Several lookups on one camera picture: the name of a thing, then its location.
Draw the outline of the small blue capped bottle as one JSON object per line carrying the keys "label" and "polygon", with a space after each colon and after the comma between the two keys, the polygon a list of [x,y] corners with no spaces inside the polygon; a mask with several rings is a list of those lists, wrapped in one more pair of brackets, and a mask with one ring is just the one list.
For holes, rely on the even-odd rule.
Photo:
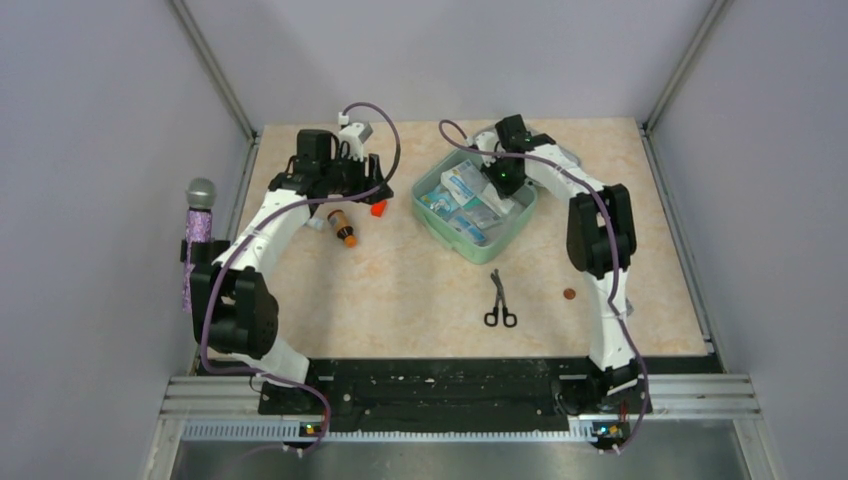
{"label": "small blue capped bottle", "polygon": [[305,226],[316,231],[324,231],[327,229],[327,222],[324,219],[313,217],[306,221]]}

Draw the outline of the blue cotton swab packet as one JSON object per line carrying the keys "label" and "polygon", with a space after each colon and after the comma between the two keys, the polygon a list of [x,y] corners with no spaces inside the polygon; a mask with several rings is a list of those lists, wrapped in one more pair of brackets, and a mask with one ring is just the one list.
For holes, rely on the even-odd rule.
{"label": "blue cotton swab packet", "polygon": [[459,207],[451,192],[443,185],[438,185],[420,196],[419,201],[427,209],[441,217],[450,217]]}

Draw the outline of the mint green medicine case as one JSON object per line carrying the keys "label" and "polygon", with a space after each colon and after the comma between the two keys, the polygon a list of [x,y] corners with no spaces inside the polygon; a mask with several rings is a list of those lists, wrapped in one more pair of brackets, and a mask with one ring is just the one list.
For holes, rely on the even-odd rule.
{"label": "mint green medicine case", "polygon": [[532,155],[552,160],[532,164],[525,174],[519,160],[496,160],[456,149],[423,175],[411,189],[415,217],[446,247],[482,265],[495,259],[521,233],[538,203],[539,186],[569,199],[580,187],[565,171],[586,180],[581,160],[547,134],[533,128],[517,133],[531,140]]}

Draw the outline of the blue small clear packet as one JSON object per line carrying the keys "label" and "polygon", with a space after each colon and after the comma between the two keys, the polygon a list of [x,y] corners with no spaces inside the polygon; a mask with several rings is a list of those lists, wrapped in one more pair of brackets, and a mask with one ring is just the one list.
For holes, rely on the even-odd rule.
{"label": "blue small clear packet", "polygon": [[487,237],[483,231],[464,214],[458,214],[451,218],[449,225],[474,245],[481,246],[486,243]]}

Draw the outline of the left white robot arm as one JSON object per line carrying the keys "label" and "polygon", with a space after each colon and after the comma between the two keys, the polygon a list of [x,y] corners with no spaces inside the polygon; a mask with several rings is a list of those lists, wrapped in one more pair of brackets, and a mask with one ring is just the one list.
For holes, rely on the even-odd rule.
{"label": "left white robot arm", "polygon": [[195,339],[284,385],[283,401],[297,413],[319,404],[320,386],[307,376],[308,358],[279,336],[280,307],[266,278],[298,229],[329,196],[374,204],[390,198],[378,155],[365,151],[373,129],[353,122],[338,133],[303,129],[286,169],[269,183],[259,210],[237,239],[190,277]]}

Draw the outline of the white gauze packet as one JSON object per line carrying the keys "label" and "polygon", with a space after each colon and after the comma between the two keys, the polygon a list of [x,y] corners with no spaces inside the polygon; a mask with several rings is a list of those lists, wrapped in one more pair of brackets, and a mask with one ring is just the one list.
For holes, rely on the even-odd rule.
{"label": "white gauze packet", "polygon": [[515,206],[515,202],[511,198],[503,198],[492,183],[487,184],[478,197],[499,216],[509,215]]}

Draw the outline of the blue white bagged packet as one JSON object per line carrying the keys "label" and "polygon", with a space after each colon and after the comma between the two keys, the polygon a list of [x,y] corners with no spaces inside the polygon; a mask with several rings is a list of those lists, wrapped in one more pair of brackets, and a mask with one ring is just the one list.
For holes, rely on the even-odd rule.
{"label": "blue white bagged packet", "polygon": [[464,207],[483,192],[488,180],[471,160],[465,160],[443,171],[440,183]]}

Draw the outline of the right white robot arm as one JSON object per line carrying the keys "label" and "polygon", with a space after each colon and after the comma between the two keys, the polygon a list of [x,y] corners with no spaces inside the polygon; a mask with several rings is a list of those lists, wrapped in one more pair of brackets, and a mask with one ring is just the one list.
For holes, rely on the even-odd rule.
{"label": "right white robot arm", "polygon": [[602,372],[630,365],[636,354],[625,332],[626,281],[637,242],[627,187],[591,177],[574,154],[528,129],[519,115],[465,143],[483,153],[483,173],[501,195],[531,182],[568,207],[566,253],[586,280],[593,319],[589,359]]}

